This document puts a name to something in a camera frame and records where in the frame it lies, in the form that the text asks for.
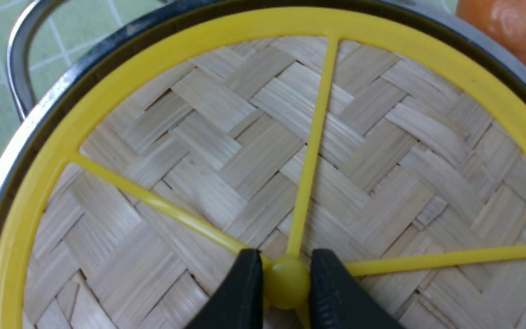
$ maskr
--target yellow spoke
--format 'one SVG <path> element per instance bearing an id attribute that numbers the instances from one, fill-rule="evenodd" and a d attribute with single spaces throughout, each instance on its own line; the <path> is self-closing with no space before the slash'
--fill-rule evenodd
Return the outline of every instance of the yellow spoke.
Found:
<path id="1" fill-rule="evenodd" d="M 86 171 L 96 175 L 107 183 L 117 187 L 119 190 L 135 196 L 138 200 L 146 203 L 148 206 L 155 208 L 155 210 L 164 213 L 165 215 L 175 219 L 179 223 L 190 227 L 194 231 L 209 238 L 215 244 L 222 246 L 233 254 L 238 254 L 241 249 L 250 248 L 250 246 L 243 244 L 230 235 L 223 233 L 204 219 L 176 206 L 175 204 L 160 198 L 152 192 L 143 187 L 129 181 L 110 171 L 109 169 L 99 165 L 98 163 L 80 155 L 73 154 L 70 159 L 75 164 L 81 166 Z M 263 267 L 269 264 L 269 258 L 261 255 Z"/>
<path id="2" fill-rule="evenodd" d="M 339 41 L 340 38 L 337 36 L 328 36 L 328 48 L 326 50 L 326 58 L 324 59 L 324 68 L 322 70 L 320 88 L 318 90 L 316 109 L 311 121 L 310 137 L 307 141 L 307 152 L 305 153 L 305 160 L 301 171 L 300 186 L 294 210 L 294 222 L 292 223 L 292 229 L 289 233 L 288 247 L 286 251 L 286 254 L 293 257 L 299 257 L 300 254 L 301 240 L 303 239 L 305 228 L 305 217 L 307 216 L 311 188 L 316 173 L 316 163 L 318 160 L 318 152 L 320 150 L 320 142 L 322 140 L 322 132 L 324 130 L 324 122 L 326 121 L 326 111 L 328 108 L 328 100 L 330 99 L 332 76 L 334 75 L 336 56 L 338 55 Z"/>
<path id="3" fill-rule="evenodd" d="M 521 260 L 526 258 L 526 245 L 507 246 L 478 250 L 446 252 L 445 254 L 420 255 L 389 260 L 369 260 L 346 264 L 353 276 L 378 275 L 400 271 L 419 271 L 439 267 L 469 265 L 503 260 Z"/>

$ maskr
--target metal handle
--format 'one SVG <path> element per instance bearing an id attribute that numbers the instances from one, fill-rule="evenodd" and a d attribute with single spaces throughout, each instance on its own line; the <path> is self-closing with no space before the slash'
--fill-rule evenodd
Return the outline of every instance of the metal handle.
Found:
<path id="1" fill-rule="evenodd" d="M 33 36 L 52 13 L 65 0 L 35 0 L 27 6 L 15 23 L 7 48 L 7 79 L 19 119 L 24 121 L 37 100 L 32 90 L 27 55 Z"/>

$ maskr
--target woven bamboo bottom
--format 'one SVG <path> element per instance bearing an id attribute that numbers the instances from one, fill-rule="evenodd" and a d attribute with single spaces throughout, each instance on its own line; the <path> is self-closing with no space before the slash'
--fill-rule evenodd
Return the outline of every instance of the woven bamboo bottom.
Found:
<path id="1" fill-rule="evenodd" d="M 327 42 L 203 54 L 120 104 L 81 153 L 276 258 Z M 303 257 L 526 244 L 526 157 L 476 101 L 407 58 L 342 42 Z M 75 165 L 42 216 L 25 327 L 182 328 L 234 256 Z M 407 329 L 526 329 L 526 260 L 359 279 Z M 270 309 L 265 325 L 299 327 Z"/>

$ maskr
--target yellow center hub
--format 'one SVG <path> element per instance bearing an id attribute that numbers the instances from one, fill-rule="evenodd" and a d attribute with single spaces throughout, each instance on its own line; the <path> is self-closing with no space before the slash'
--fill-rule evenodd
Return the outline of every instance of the yellow center hub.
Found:
<path id="1" fill-rule="evenodd" d="M 276 308 L 296 308 L 309 293 L 310 273 L 300 258 L 281 256 L 263 271 L 263 295 Z"/>

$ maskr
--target black clamp jaw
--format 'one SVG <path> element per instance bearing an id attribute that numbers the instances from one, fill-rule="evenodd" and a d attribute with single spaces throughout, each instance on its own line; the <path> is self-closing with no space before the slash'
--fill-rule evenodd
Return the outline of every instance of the black clamp jaw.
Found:
<path id="1" fill-rule="evenodd" d="M 311 254 L 311 329 L 403 329 L 348 273 L 332 250 Z M 242 250 L 223 283 L 186 329 L 261 329 L 263 265 Z"/>

